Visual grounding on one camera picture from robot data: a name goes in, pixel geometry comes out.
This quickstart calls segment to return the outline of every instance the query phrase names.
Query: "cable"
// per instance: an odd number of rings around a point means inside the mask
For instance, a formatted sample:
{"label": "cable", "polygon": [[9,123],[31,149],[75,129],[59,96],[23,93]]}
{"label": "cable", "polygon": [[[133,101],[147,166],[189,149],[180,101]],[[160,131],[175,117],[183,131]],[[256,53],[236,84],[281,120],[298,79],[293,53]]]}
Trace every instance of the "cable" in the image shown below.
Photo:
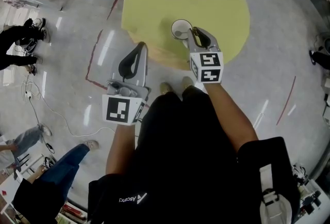
{"label": "cable", "polygon": [[[39,124],[39,119],[38,119],[38,116],[37,116],[37,112],[36,112],[35,107],[33,106],[32,102],[31,102],[31,97],[29,97],[29,102],[30,102],[30,104],[31,104],[31,106],[33,108],[33,111],[35,112],[36,119],[37,119],[37,122]],[[55,153],[55,150],[53,149],[53,147],[49,143],[47,143],[45,141],[45,138],[43,137],[43,133],[41,133],[41,137],[42,137],[42,141],[45,143],[45,145],[46,145],[47,149],[49,150],[49,152],[51,154],[54,154]]]}
{"label": "cable", "polygon": [[26,80],[27,80],[27,82],[23,82],[22,85],[25,84],[25,85],[27,86],[27,89],[28,89],[28,86],[29,86],[29,85],[34,85],[34,86],[36,87],[38,93],[34,94],[34,93],[31,92],[31,90],[25,90],[25,93],[26,93],[27,91],[29,91],[29,92],[30,92],[31,94],[33,94],[35,97],[37,97],[37,98],[39,97],[38,99],[40,99],[40,97],[41,97],[42,100],[43,100],[43,102],[46,104],[46,106],[49,108],[49,110],[50,110],[51,112],[60,115],[60,116],[64,119],[64,121],[65,121],[65,123],[66,123],[66,125],[67,125],[67,127],[68,127],[68,131],[69,131],[69,133],[70,133],[73,137],[87,137],[87,136],[92,136],[92,135],[97,134],[100,130],[103,130],[103,129],[109,129],[109,130],[111,130],[113,133],[115,133],[115,131],[114,131],[113,129],[109,128],[109,127],[102,127],[102,128],[100,128],[98,131],[96,131],[95,133],[92,133],[92,134],[86,134],[86,135],[75,135],[75,134],[73,134],[73,133],[71,132],[71,130],[70,130],[70,127],[69,127],[69,125],[68,125],[68,122],[67,122],[66,118],[65,118],[62,114],[60,114],[60,113],[58,113],[58,112],[52,110],[52,108],[47,104],[45,98],[44,98],[44,97],[42,96],[42,94],[40,93],[39,87],[36,85],[36,83],[33,82],[32,80],[29,80],[29,82],[28,82],[28,77],[27,77]]}

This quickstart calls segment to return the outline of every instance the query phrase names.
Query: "logo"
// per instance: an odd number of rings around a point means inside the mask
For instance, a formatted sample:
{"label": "logo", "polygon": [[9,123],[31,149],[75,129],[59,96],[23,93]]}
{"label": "logo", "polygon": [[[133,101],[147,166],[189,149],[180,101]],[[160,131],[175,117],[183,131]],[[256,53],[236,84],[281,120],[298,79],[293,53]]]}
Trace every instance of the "logo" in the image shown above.
{"label": "logo", "polygon": [[[145,193],[143,196],[138,195],[138,200],[136,201],[137,204],[139,204],[139,203],[142,201],[142,199],[145,198],[146,194],[147,194],[147,193]],[[132,201],[134,202],[135,199],[136,199],[136,196],[135,196],[135,197],[128,197],[128,198],[120,198],[120,199],[119,199],[119,203],[120,203],[120,202],[122,202],[122,203],[125,203],[125,202],[132,202]]]}
{"label": "logo", "polygon": [[140,203],[145,196],[146,196],[146,193],[142,197],[140,197],[140,195],[138,195],[138,201],[137,202]]}

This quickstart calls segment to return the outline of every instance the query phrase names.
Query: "yellow circular mat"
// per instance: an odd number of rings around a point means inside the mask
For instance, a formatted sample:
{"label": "yellow circular mat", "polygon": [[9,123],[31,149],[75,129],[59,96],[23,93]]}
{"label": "yellow circular mat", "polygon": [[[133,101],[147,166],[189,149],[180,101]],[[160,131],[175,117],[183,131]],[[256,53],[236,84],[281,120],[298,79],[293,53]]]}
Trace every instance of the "yellow circular mat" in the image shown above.
{"label": "yellow circular mat", "polygon": [[214,35],[225,63],[241,51],[249,36],[245,0],[124,0],[122,28],[131,38],[144,41],[155,61],[188,70],[189,51],[171,33],[172,23],[178,19]]}

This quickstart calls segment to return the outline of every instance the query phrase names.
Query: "floor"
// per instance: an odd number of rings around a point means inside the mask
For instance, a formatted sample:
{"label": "floor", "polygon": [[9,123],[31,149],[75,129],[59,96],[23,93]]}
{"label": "floor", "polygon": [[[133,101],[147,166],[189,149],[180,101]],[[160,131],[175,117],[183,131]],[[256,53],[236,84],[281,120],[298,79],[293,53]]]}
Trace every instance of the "floor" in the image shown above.
{"label": "floor", "polygon": [[[123,0],[51,1],[61,4],[63,10],[15,9],[2,3],[0,24],[21,25],[28,17],[46,18],[51,43],[38,44],[36,53],[43,62],[31,79],[47,104],[66,117],[73,134],[92,134],[107,126],[115,129],[102,121],[101,98],[116,55],[134,47],[127,32],[121,30]],[[253,124],[268,101],[256,129],[258,137],[284,137],[292,163],[299,162],[311,172],[330,135],[322,119],[322,70],[310,63],[308,50],[316,34],[326,27],[309,0],[246,1],[250,36],[241,53],[226,64],[222,84]],[[160,82],[168,81],[181,92],[181,78],[191,75],[151,60],[148,65],[147,85],[152,89],[148,104],[159,95]],[[33,109],[21,95],[25,80],[24,68],[11,67],[0,73],[0,130],[7,138],[36,125]],[[63,118],[51,112],[42,99],[34,97],[32,103],[39,120],[54,134],[49,141],[55,158],[86,139],[99,141],[101,149],[89,153],[81,163],[69,193],[70,199],[86,207],[88,183],[104,175],[113,132],[103,129],[90,137],[73,137]]]}

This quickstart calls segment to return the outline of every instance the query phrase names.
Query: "black shoe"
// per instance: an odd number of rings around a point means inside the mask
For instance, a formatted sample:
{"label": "black shoe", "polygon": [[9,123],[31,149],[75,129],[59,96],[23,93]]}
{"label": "black shoe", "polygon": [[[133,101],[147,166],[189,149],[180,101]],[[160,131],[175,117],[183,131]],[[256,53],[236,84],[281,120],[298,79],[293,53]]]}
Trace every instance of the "black shoe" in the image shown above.
{"label": "black shoe", "polygon": [[312,55],[313,55],[314,52],[309,51],[308,53],[309,53],[309,57],[310,57],[311,63],[312,63],[313,65],[316,65],[316,62],[315,62],[315,61],[313,60],[313,58],[312,58]]}

